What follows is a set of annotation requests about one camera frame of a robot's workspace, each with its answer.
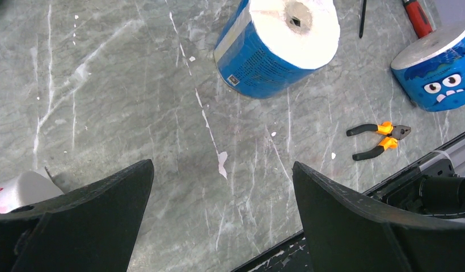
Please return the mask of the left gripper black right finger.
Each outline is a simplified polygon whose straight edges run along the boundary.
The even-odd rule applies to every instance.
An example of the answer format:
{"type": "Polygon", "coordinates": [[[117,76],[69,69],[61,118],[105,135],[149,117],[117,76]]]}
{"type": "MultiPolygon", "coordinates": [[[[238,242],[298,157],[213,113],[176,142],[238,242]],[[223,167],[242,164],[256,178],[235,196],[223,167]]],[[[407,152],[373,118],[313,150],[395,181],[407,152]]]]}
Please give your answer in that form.
{"type": "Polygon", "coordinates": [[[465,271],[465,223],[392,207],[300,162],[293,184],[314,271],[465,271]]]}

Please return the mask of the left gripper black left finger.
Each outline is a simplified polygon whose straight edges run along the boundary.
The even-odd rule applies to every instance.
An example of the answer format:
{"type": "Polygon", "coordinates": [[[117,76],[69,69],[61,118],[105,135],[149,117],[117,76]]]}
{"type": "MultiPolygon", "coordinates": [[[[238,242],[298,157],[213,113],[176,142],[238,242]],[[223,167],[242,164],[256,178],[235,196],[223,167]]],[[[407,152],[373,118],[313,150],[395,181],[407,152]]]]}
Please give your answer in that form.
{"type": "Polygon", "coordinates": [[[126,271],[153,178],[145,159],[0,214],[0,271],[126,271]]]}

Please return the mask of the blue cartoon roll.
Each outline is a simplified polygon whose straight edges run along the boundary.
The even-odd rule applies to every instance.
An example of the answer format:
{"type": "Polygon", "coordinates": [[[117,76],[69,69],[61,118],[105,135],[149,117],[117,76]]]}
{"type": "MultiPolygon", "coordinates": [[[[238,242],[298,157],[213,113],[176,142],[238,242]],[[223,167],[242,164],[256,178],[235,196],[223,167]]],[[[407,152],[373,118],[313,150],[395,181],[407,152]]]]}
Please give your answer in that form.
{"type": "Polygon", "coordinates": [[[228,86],[263,99],[327,65],[339,39],[333,1],[240,1],[213,56],[228,86]]]}

